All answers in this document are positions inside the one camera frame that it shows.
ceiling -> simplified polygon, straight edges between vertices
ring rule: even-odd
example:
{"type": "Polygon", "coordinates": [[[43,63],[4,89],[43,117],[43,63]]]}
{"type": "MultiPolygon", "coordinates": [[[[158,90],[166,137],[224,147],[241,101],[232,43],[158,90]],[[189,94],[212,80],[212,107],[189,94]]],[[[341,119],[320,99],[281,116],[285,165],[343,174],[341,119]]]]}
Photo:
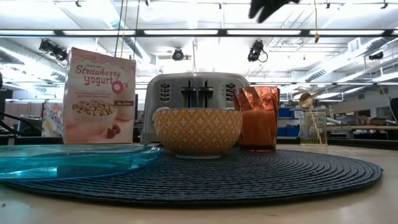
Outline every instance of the ceiling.
{"type": "MultiPolygon", "coordinates": [[[[119,19],[122,0],[0,0],[0,29],[110,29],[109,23],[119,19]]],[[[150,0],[124,1],[122,24],[128,29],[314,29],[315,6],[313,0],[302,0],[300,4],[289,4],[280,8],[264,23],[248,19],[250,1],[247,0],[150,0]]],[[[383,1],[370,0],[317,0],[317,27],[319,29],[395,29],[398,0],[386,1],[389,5],[381,9],[383,1]]],[[[38,50],[41,39],[3,38],[23,49],[49,59],[38,50]]],[[[54,43],[65,47],[115,54],[116,39],[54,37],[54,43]]],[[[137,46],[149,56],[149,61],[139,65],[138,80],[147,82],[162,68],[163,73],[196,71],[233,72],[244,75],[251,82],[290,82],[302,78],[308,71],[347,51],[354,37],[320,38],[258,38],[258,37],[139,37],[137,46]],[[248,62],[248,52],[255,40],[262,40],[268,53],[265,63],[248,62]],[[175,48],[186,55],[195,52],[193,60],[174,62],[170,57],[175,48]]],[[[396,50],[389,46],[384,61],[393,60],[396,50]]],[[[119,40],[116,55],[121,56],[122,42],[119,40]]],[[[123,57],[134,56],[134,51],[123,45],[123,57]]],[[[367,61],[354,58],[346,65],[330,73],[322,82],[333,82],[346,75],[365,69],[367,61]]],[[[33,73],[29,80],[42,80],[41,74],[33,73]]],[[[27,80],[22,75],[13,75],[14,82],[27,80]]]]}

navy placemat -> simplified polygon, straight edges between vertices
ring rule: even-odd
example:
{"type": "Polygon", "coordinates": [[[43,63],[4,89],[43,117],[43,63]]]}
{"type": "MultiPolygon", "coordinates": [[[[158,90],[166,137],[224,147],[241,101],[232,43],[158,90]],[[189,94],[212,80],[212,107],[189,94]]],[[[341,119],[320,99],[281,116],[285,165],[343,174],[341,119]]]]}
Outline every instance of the navy placemat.
{"type": "Polygon", "coordinates": [[[167,155],[127,174],[76,180],[12,182],[36,194],[155,207],[271,203],[360,189],[382,169],[346,157],[299,151],[190,160],[167,155]]]}

cereal box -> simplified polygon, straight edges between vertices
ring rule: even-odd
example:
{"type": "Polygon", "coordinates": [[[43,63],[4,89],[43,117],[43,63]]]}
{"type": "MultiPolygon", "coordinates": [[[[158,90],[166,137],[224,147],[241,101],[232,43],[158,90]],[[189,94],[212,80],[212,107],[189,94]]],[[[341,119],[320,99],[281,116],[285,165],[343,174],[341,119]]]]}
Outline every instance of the cereal box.
{"type": "Polygon", "coordinates": [[[132,143],[136,61],[72,48],[63,96],[65,144],[132,143]]]}

yellow patterned bowl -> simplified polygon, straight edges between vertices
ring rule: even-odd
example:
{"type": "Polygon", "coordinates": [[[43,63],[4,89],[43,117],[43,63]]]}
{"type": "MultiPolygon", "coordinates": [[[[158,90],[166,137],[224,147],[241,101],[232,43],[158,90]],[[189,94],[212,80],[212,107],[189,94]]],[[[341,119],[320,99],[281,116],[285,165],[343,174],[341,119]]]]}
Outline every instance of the yellow patterned bowl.
{"type": "Polygon", "coordinates": [[[211,108],[175,108],[155,112],[160,142],[178,157],[220,157],[238,141],[242,112],[211,108]]]}

cereal bowl image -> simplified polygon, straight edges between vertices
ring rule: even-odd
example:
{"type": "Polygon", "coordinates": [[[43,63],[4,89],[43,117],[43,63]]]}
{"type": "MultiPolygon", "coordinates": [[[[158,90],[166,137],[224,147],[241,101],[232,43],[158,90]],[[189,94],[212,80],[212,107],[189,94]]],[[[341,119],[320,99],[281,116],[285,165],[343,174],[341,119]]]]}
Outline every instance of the cereal bowl image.
{"type": "Polygon", "coordinates": [[[102,133],[112,127],[118,109],[101,100],[79,101],[72,104],[73,119],[89,133],[102,133]]]}

